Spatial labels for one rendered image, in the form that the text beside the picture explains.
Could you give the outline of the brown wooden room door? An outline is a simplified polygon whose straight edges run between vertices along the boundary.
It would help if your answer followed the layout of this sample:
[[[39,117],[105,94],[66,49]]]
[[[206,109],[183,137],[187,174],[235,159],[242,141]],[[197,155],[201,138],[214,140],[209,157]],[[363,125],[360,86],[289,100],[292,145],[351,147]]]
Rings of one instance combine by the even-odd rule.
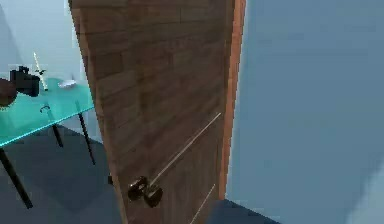
[[[68,0],[122,224],[206,224],[224,197],[246,2]]]

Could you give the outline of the dark bronze door knob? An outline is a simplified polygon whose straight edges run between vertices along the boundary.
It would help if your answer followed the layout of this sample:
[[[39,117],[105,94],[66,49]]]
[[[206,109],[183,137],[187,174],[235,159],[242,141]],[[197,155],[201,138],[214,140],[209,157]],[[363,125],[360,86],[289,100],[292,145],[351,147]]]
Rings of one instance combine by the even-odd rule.
[[[163,196],[163,189],[155,184],[151,184],[145,176],[138,177],[129,185],[128,198],[130,201],[143,199],[150,207],[156,207]]]

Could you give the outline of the small white dish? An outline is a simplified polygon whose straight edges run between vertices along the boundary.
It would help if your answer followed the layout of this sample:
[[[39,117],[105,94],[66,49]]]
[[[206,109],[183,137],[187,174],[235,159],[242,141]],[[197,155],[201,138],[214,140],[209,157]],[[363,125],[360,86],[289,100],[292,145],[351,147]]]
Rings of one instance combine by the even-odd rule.
[[[72,88],[73,86],[76,85],[76,81],[71,79],[71,80],[63,80],[58,83],[58,87],[65,89],[65,88]]]

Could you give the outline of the white thin stick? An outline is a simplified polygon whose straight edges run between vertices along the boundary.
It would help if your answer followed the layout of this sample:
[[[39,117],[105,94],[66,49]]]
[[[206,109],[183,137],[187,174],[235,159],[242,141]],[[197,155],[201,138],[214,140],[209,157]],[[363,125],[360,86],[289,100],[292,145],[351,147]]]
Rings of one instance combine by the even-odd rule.
[[[44,70],[44,69],[42,69],[42,68],[40,67],[40,64],[39,64],[39,61],[38,61],[38,57],[37,57],[36,52],[33,52],[33,57],[34,57],[35,64],[36,64],[36,70],[35,70],[35,72],[38,73],[38,76],[39,76],[39,78],[40,78],[40,81],[42,82],[44,91],[48,91],[48,85],[46,84],[46,81],[45,81],[44,76],[43,76],[43,75],[44,75],[44,72],[45,72],[46,70]]]

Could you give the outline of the teal glass table black legs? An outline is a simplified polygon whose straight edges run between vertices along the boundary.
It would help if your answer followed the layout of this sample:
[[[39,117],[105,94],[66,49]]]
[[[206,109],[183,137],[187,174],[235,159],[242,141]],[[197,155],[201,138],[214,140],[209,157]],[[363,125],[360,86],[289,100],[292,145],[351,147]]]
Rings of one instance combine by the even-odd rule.
[[[77,115],[89,156],[92,163],[95,163],[83,117],[84,112],[94,108],[89,85],[76,81],[72,88],[62,89],[58,87],[61,81],[63,80],[58,78],[48,78],[48,91],[42,90],[37,97],[18,93],[9,107],[0,110],[0,162],[27,209],[33,207],[32,201],[4,151],[5,146],[50,127],[54,129],[56,139],[61,143],[57,125]]]

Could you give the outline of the black boxy object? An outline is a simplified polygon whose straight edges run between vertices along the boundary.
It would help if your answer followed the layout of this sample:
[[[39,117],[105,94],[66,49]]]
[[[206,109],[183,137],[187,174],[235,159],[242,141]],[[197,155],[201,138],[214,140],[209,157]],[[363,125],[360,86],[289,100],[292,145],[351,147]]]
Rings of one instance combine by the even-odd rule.
[[[29,68],[20,66],[17,70],[10,71],[10,81],[20,93],[31,97],[39,95],[40,78],[29,73]]]

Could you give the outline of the dark brown round object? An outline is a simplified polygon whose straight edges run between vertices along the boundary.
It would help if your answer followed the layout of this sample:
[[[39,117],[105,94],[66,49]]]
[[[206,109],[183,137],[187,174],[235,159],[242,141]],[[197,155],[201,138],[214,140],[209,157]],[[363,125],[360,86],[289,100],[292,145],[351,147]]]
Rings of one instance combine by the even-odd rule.
[[[0,78],[0,107],[8,107],[17,97],[15,85],[6,79]]]

